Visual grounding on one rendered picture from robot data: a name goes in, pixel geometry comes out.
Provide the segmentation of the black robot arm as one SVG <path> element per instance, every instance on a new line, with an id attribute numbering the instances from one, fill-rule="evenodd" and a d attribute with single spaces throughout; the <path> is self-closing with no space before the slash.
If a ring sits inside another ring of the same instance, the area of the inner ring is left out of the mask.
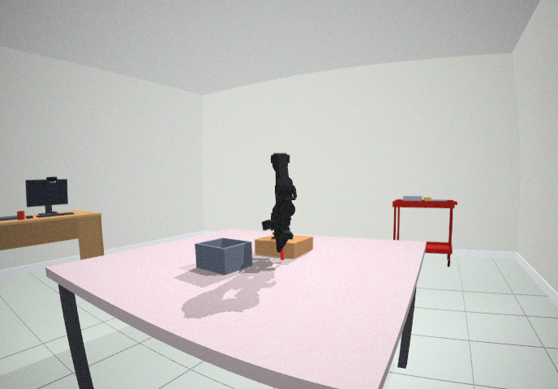
<path id="1" fill-rule="evenodd" d="M 278 230 L 278 219 L 276 220 L 275 217 L 277 213 L 282 214 L 284 217 L 291 217 L 295 213 L 295 206 L 292 204 L 292 200 L 296 200 L 297 192 L 295 186 L 293 186 L 292 179 L 289 177 L 289 162 L 290 155 L 286 153 L 273 153 L 271 155 L 271 163 L 273 163 L 273 169 L 276 172 L 276 204 L 273 207 L 273 213 L 271 213 L 271 220 L 262 222 L 263 231 L 268 229 Z"/>

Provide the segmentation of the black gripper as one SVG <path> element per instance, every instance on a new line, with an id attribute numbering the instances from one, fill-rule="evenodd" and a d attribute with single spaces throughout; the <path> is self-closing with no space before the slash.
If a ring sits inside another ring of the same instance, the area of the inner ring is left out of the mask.
<path id="1" fill-rule="evenodd" d="M 291 217 L 284 217 L 282 214 L 275 215 L 276 220 L 278 219 L 278 230 L 274 230 L 273 236 L 276 238 L 277 252 L 280 253 L 284 245 L 289 239 L 293 239 L 294 235 L 290 232 L 290 221 Z"/>

